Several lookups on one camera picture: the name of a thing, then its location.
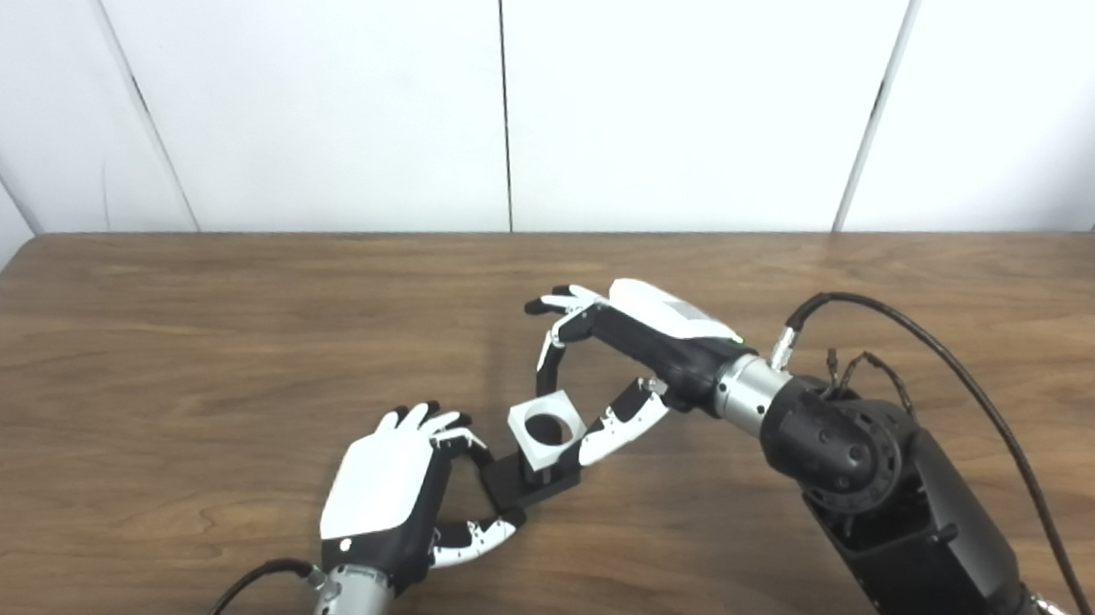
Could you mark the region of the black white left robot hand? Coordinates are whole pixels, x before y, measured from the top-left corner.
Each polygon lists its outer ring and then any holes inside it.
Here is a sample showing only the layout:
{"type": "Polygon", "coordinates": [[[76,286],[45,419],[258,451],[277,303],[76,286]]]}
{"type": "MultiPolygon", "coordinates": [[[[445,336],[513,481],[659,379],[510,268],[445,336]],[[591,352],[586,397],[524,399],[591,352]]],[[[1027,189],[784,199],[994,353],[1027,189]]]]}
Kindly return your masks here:
{"type": "Polygon", "coordinates": [[[431,570],[479,560],[526,524],[517,507],[463,522],[440,521],[456,459],[495,462],[472,418],[437,401],[399,405],[351,441],[319,523],[323,569],[347,565],[381,575],[400,597],[431,570]]]}

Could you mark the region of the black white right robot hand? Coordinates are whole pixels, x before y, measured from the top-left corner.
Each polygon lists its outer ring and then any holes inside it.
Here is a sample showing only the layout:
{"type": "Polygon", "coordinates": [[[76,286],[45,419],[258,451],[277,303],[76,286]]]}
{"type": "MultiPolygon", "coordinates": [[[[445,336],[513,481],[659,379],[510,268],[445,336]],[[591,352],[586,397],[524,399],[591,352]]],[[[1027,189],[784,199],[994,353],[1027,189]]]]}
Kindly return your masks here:
{"type": "Polygon", "coordinates": [[[625,411],[610,408],[560,462],[570,469],[591,466],[650,431],[667,411],[715,414],[721,379],[739,359],[756,356],[737,332],[681,298],[633,278],[614,279],[608,294],[583,285],[555,286],[525,302],[528,315],[556,314],[541,343],[535,394],[558,390],[560,362],[567,347],[587,339],[648,368],[650,378],[624,391],[625,411]]]}

